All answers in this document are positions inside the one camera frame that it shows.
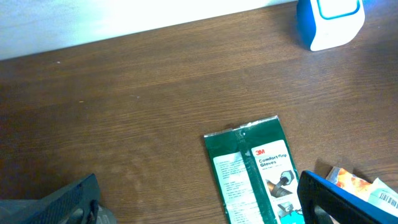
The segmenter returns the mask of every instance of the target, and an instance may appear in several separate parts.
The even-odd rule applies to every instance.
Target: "white wall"
[[[0,0],[0,60],[294,0]]]

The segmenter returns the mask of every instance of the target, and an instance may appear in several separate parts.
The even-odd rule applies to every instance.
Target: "brown wooden surface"
[[[290,3],[0,62],[0,198],[94,172],[119,223],[224,223],[202,136],[275,114],[299,172],[398,190],[398,1],[365,8],[321,52]]]

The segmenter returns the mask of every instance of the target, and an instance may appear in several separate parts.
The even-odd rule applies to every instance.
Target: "3m comfort grip gloves package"
[[[304,223],[298,175],[277,116],[205,135],[228,221]]]

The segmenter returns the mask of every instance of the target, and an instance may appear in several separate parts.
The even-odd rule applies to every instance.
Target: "white label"
[[[264,223],[240,152],[213,159],[232,224]]]
[[[285,142],[279,140],[254,147],[252,153],[278,223],[281,218],[292,212],[300,213],[301,204],[297,196],[298,181]],[[291,181],[286,183],[281,177],[289,177]]]

